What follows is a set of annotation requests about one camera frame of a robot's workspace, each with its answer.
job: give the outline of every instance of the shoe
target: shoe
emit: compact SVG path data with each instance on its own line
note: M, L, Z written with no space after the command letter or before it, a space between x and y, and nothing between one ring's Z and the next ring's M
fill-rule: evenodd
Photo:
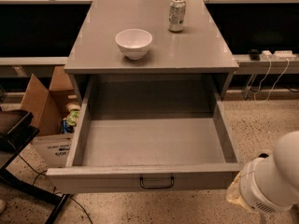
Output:
M0 199L0 214L6 209L7 203Z

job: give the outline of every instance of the can top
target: can top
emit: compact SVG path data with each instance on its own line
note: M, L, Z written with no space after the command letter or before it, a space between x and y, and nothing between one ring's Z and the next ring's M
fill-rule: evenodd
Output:
M185 1L184 0L172 0L174 3L184 3Z

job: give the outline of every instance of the speckled floor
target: speckled floor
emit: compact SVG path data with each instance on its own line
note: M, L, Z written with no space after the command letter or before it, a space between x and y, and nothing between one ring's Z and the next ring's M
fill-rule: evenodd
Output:
M258 99L264 99L261 93ZM299 129L299 93L275 92L264 103L243 100L239 91L229 92L224 101L226 116L244 161L261 152L271 152L281 135ZM18 104L2 104L3 109ZM36 151L28 146L23 152L39 172L47 165ZM19 158L8 170L19 179L33 183L36 174ZM36 185L53 190L49 180L41 176ZM89 213L94 224L106 223L299 223L297 209L290 212L260 215L250 214L241 207L225 201L225 190L159 191L142 193L78 194L74 198ZM14 189L0 186L0 199L7 201L7 209L0 215L0 223L44 223L52 205L35 200ZM55 223L90 223L82 209L69 200Z

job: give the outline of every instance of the silver can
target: silver can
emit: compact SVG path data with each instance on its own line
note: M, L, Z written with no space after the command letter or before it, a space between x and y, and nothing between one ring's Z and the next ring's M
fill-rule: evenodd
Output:
M186 3L184 0L172 0L169 11L169 30L180 32L183 30Z

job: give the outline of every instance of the white bowl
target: white bowl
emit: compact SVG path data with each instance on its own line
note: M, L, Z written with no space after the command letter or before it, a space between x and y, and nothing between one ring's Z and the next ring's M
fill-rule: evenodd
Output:
M125 56L137 60L149 51L152 36L149 32L141 29L128 29L118 33L115 41Z

